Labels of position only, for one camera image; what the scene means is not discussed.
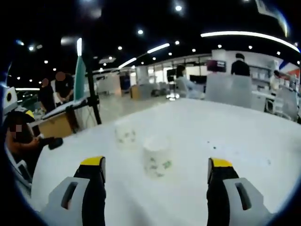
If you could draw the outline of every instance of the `white table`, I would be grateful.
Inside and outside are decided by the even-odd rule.
[[[124,117],[139,140],[152,134],[172,137],[176,177],[151,180],[142,150],[122,152],[108,123],[64,139],[39,158],[32,183],[32,203],[41,210],[49,193],[73,176],[81,161],[106,157],[107,225],[199,226],[207,222],[208,158],[225,158],[240,177],[278,211],[301,172],[301,137],[297,123],[259,111],[219,103],[180,99]]]
[[[258,96],[261,96],[261,97],[265,97],[266,99],[275,100],[275,96],[273,96],[269,93],[263,93],[263,92],[255,90],[255,91],[252,91],[252,94],[255,94],[255,95],[258,95]]]

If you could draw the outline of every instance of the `paper cup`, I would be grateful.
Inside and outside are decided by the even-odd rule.
[[[134,151],[137,148],[136,130],[129,121],[115,124],[115,138],[120,150]]]
[[[173,167],[169,138],[152,137],[143,144],[144,170],[151,178],[163,178]]]

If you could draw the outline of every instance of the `man in black shirt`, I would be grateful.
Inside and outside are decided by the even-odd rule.
[[[245,56],[241,53],[236,54],[236,61],[232,64],[231,74],[250,76],[250,67],[245,62]]]
[[[64,72],[58,72],[55,75],[55,91],[57,97],[63,103],[67,103],[73,100],[73,86],[74,80],[70,74],[65,74]]]
[[[43,79],[42,86],[38,93],[38,99],[41,103],[41,108],[46,113],[55,109],[55,101],[53,98],[53,89],[49,85],[48,79]]]

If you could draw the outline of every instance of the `person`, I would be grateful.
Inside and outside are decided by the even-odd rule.
[[[9,114],[6,121],[5,142],[16,162],[24,160],[28,172],[33,176],[42,146],[40,138],[34,137],[25,120],[19,115]]]
[[[176,80],[181,80],[188,88],[187,98],[191,99],[203,99],[204,94],[199,91],[198,86],[186,77],[186,68],[183,65],[179,65],[176,68]]]
[[[55,91],[63,104],[73,100],[73,87],[74,80],[70,74],[58,72],[55,75]]]
[[[236,61],[231,66],[231,74],[250,76],[250,66],[245,62],[245,56],[236,54]]]
[[[42,80],[42,86],[38,93],[38,100],[40,101],[41,108],[45,113],[55,109],[53,89],[52,86],[49,85],[49,81],[46,78]]]

